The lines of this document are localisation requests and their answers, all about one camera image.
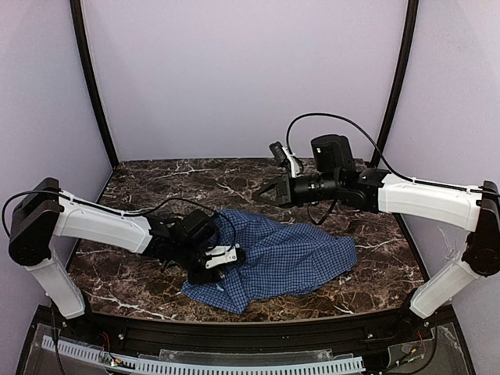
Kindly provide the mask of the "blue checkered shirt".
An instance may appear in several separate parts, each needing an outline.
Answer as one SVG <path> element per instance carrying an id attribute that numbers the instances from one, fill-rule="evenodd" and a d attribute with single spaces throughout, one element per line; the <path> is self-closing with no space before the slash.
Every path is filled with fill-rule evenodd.
<path id="1" fill-rule="evenodd" d="M 241 315 L 254 300 L 307 295 L 357 262 L 352 237 L 335 237 L 307 223 L 279 223 L 262 214 L 220 210 L 218 245 L 237 243 L 242 263 L 230 264 L 220 281 L 184 282 L 189 298 Z"/>

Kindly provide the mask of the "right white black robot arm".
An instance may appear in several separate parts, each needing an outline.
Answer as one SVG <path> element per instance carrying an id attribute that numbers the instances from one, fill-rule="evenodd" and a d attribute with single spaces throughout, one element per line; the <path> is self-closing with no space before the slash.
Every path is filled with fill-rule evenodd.
<path id="1" fill-rule="evenodd" d="M 456 255 L 409 300 L 414 316 L 426 319 L 464 287 L 499 271 L 499 193 L 495 183 L 452 186 L 399 177 L 366 167 L 357 170 L 348 139 L 329 134 L 311 141 L 317 173 L 305 176 L 295 155 L 279 141 L 270 150 L 286 173 L 254 192 L 255 201 L 281 208 L 331 201 L 370 213 L 418 216 L 468 231 Z"/>

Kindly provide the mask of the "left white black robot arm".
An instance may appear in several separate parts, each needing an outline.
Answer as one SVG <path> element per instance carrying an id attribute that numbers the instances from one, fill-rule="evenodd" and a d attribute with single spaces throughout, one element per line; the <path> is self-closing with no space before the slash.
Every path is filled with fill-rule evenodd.
<path id="1" fill-rule="evenodd" d="M 176 263 L 188 271 L 191 282 L 220 277 L 223 266 L 236 260 L 237 246 L 211 244 L 219 237 L 215 219 L 196 209 L 181 216 L 159 217 L 151 210 L 132 213 L 92 203 L 60 189 L 58 180 L 44 179 L 35 189 L 9 197 L 2 207 L 19 198 L 12 218 L 1 218 L 9 239 L 9 256 L 42 286 L 66 319 L 79 318 L 88 307 L 51 249 L 54 237 L 80 238 Z"/>

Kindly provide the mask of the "black aluminium front rail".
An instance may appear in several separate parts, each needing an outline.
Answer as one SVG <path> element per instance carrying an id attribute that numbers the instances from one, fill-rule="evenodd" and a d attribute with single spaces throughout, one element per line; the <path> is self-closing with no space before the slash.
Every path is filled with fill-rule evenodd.
<path id="1" fill-rule="evenodd" d="M 120 354 L 157 355 L 162 349 L 193 352 L 271 353 L 331 349 L 369 352 L 385 345 L 382 335 L 395 319 L 386 310 L 317 320 L 265 323 L 182 323 L 98 314 L 110 348 Z"/>

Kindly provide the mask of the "right black frame post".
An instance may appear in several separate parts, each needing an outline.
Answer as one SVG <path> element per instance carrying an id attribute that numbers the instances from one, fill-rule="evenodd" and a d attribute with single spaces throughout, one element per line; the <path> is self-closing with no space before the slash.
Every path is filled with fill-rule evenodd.
<path id="1" fill-rule="evenodd" d="M 391 128 L 394 122 L 396 109 L 402 93 L 405 74 L 411 56 L 413 37 L 416 29 L 416 21 L 419 9 L 419 0 L 408 0 L 405 12 L 405 22 L 402 30 L 402 39 L 400 43 L 398 59 L 395 66 L 395 74 L 391 84 L 391 90 L 388 96 L 384 117 L 380 125 L 377 136 L 377 147 L 382 152 L 387 145 Z"/>

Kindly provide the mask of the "black frame post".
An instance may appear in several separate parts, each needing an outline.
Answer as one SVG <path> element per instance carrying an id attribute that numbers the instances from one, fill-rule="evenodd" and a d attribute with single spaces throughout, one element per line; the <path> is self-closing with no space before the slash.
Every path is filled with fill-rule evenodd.
<path id="1" fill-rule="evenodd" d="M 384 117 L 380 125 L 377 136 L 377 147 L 382 152 L 387 145 L 391 128 L 394 122 L 396 109 L 402 93 L 405 74 L 411 56 L 413 37 L 416 29 L 416 21 L 419 9 L 419 0 L 408 0 L 405 12 L 405 22 L 402 30 L 402 39 L 400 43 L 398 59 L 395 66 L 395 74 L 391 84 L 391 90 L 388 96 Z"/>
<path id="2" fill-rule="evenodd" d="M 74 35 L 80 56 L 80 64 L 84 74 L 84 80 L 90 98 L 91 107 L 98 126 L 109 164 L 114 170 L 119 165 L 118 155 L 113 144 L 112 135 L 107 124 L 105 111 L 100 97 L 95 71 L 91 59 L 91 51 L 88 43 L 84 11 L 82 1 L 70 0 L 70 11 L 73 22 Z"/>

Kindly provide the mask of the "left black frame post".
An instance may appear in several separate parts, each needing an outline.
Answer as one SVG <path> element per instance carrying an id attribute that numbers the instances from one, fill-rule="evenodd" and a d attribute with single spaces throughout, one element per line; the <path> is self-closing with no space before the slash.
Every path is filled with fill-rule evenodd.
<path id="1" fill-rule="evenodd" d="M 113 144 L 112 135 L 107 124 L 105 111 L 100 97 L 95 71 L 91 59 L 91 51 L 88 43 L 84 11 L 82 1 L 70 0 L 70 11 L 73 22 L 74 35 L 80 56 L 80 64 L 84 74 L 84 80 L 90 98 L 91 107 L 98 126 L 109 164 L 114 170 L 119 165 L 118 155 Z"/>

